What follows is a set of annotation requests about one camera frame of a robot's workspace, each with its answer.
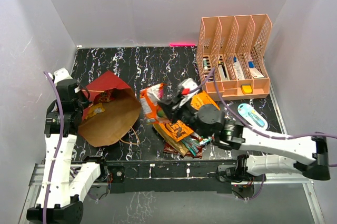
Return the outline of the gold snack bag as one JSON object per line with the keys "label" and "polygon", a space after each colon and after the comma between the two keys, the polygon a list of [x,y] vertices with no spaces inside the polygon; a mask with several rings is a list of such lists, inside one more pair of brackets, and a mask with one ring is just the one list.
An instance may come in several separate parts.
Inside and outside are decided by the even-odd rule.
{"label": "gold snack bag", "polygon": [[161,124],[154,124],[154,129],[159,133],[159,135],[171,146],[173,146],[176,149],[179,149],[180,152],[182,152],[182,148],[185,148],[186,146],[181,142],[176,142],[171,136],[169,136],[162,128]]}

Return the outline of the teal Fox's candy bag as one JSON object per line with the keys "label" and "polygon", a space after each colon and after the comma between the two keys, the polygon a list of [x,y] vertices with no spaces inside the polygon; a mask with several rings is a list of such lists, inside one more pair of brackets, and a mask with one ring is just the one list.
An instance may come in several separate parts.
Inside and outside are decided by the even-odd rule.
{"label": "teal Fox's candy bag", "polygon": [[185,137],[181,142],[186,146],[186,148],[192,153],[193,156],[196,156],[203,146],[207,145],[212,141],[211,137],[195,139],[193,137]]}

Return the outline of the red paper bag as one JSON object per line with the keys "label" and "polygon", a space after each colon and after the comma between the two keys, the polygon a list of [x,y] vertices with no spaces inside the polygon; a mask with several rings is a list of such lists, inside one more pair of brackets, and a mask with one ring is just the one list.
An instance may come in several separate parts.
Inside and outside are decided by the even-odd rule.
{"label": "red paper bag", "polygon": [[95,105],[95,97],[106,90],[113,89],[114,100],[102,103],[105,112],[86,119],[89,108],[85,109],[79,134],[93,147],[109,146],[117,143],[127,134],[141,112],[141,104],[132,88],[111,71],[86,86],[90,93],[89,100]]}

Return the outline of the red Doritos bag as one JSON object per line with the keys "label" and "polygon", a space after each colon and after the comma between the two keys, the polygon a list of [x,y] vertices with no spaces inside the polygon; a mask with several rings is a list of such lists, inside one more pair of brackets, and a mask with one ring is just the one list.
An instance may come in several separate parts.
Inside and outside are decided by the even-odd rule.
{"label": "red Doritos bag", "polygon": [[193,153],[191,153],[186,147],[182,148],[182,150],[183,151],[180,152],[179,149],[174,148],[169,143],[165,143],[163,152],[167,153],[167,154],[180,155],[182,157],[187,156],[187,157],[200,158],[200,159],[203,157],[203,152],[202,152],[201,149],[197,152],[196,155],[194,155]]}

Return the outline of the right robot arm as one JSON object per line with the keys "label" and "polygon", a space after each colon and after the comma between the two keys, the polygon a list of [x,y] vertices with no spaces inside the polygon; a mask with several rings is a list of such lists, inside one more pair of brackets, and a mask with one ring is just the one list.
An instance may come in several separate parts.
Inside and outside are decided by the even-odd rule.
{"label": "right robot arm", "polygon": [[268,173],[296,173],[312,180],[330,180],[328,148],[323,134],[295,137],[258,131],[226,119],[225,113],[213,104],[195,109],[190,101],[179,98],[161,100],[158,105],[170,122],[180,120],[199,136],[213,136],[213,144],[221,149],[265,153],[239,156],[235,167],[222,174],[229,180],[248,180]]}

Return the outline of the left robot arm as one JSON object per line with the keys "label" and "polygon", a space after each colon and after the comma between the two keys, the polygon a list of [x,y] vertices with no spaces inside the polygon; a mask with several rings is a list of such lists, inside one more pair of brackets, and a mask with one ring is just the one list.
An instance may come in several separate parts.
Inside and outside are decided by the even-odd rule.
{"label": "left robot arm", "polygon": [[32,223],[80,223],[85,197],[96,180],[108,177],[109,169],[101,157],[88,156],[71,177],[72,151],[90,101],[71,77],[51,83],[56,99],[46,113],[43,180],[36,204],[27,210],[26,218]]}

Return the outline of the orange Fox's fruits bag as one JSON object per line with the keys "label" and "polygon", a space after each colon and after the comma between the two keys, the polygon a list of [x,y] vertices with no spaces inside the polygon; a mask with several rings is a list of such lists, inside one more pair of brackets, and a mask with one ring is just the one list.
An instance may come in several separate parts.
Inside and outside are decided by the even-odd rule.
{"label": "orange Fox's fruits bag", "polygon": [[140,91],[140,103],[150,124],[169,122],[165,112],[158,105],[158,102],[164,98],[164,86],[163,83],[160,83]]}

